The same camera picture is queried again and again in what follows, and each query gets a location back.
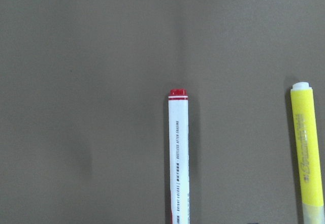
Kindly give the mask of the yellow highlighter pen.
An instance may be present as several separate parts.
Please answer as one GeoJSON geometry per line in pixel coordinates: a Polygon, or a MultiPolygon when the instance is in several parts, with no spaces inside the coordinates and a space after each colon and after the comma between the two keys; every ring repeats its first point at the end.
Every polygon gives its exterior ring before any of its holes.
{"type": "Polygon", "coordinates": [[[324,223],[322,177],[313,89],[298,82],[290,90],[298,158],[303,223],[324,223]]]}

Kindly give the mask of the red white marker pen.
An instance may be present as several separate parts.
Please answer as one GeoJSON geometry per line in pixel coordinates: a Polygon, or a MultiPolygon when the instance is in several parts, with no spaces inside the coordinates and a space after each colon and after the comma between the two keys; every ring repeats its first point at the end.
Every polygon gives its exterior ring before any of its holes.
{"type": "Polygon", "coordinates": [[[168,95],[171,223],[190,223],[189,119],[185,89],[168,95]]]}

